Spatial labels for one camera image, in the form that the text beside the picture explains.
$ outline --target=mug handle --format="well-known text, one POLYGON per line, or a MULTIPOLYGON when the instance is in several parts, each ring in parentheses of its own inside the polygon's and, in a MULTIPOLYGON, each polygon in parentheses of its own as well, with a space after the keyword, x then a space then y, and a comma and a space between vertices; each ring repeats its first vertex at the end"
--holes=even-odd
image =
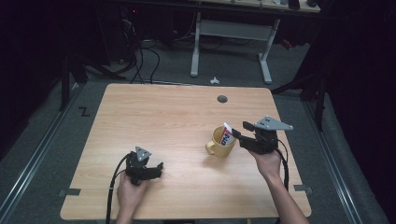
POLYGON ((212 150, 212 147, 214 145, 215 145, 215 142, 213 142, 213 141, 210 141, 210 142, 206 143, 205 148, 206 148, 207 153, 209 153, 210 155, 215 154, 215 152, 212 150))

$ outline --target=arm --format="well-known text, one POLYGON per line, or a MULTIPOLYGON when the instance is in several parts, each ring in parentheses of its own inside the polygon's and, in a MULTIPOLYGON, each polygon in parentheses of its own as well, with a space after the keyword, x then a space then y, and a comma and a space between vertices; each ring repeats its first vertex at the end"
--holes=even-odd
POLYGON ((256 160, 260 174, 262 174, 267 182, 282 224, 309 223, 297 203, 291 198, 290 194, 283 186, 279 173, 279 154, 277 154, 276 151, 263 155, 251 151, 249 152, 256 160))
POLYGON ((140 186, 131 183, 129 177, 122 172, 120 174, 120 185, 117 189, 117 196, 120 203, 120 211, 117 216, 117 224, 131 224, 134 211, 143 199, 143 195, 149 185, 149 180, 142 181, 140 186))

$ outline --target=person's left hand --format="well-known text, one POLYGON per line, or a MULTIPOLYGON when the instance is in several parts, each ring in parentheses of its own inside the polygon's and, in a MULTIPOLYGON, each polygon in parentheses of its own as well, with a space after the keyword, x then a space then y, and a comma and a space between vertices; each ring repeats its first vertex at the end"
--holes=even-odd
POLYGON ((117 223, 132 223, 134 210, 143 199, 149 180, 144 180, 140 186, 132 184, 131 179, 125 174, 120 173, 120 185, 117 189, 120 211, 117 216, 117 223))

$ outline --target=dark background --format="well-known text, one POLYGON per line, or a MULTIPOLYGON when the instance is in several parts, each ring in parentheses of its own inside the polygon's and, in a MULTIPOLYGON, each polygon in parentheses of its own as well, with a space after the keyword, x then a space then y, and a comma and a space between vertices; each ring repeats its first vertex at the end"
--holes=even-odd
MULTIPOLYGON (((365 1, 319 4, 322 13, 344 20, 324 22, 320 30, 315 22, 284 20, 276 43, 287 39, 293 45, 312 44, 295 79, 319 74, 326 80, 326 92, 346 140, 389 221, 394 223, 396 168, 391 128, 395 114, 392 103, 396 102, 392 91, 396 6, 390 0, 370 5, 365 1)), ((66 55, 78 52, 96 63, 108 64, 125 57, 125 42, 117 33, 120 25, 112 25, 116 24, 117 7, 106 12, 102 7, 81 3, 3 1, 0 10, 1 159, 60 78, 66 55)), ((139 23, 137 28, 143 35, 160 38, 169 45, 174 37, 171 29, 184 31, 189 24, 174 18, 191 18, 190 12, 158 8, 144 7, 141 12, 150 12, 153 21, 162 21, 153 23, 163 25, 147 29, 149 23, 139 23)), ((311 80, 299 88, 316 84, 311 80)))

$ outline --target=yellow mug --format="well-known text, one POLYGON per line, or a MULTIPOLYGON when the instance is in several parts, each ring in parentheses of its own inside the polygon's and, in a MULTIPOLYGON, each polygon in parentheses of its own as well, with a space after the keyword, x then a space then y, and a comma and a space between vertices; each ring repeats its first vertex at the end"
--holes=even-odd
POLYGON ((212 141, 206 143, 206 151, 210 155, 215 155, 217 157, 227 157, 231 150, 233 149, 233 146, 235 145, 236 139, 234 139, 230 145, 223 146, 220 143, 220 138, 223 132, 224 126, 220 126, 212 134, 212 141))

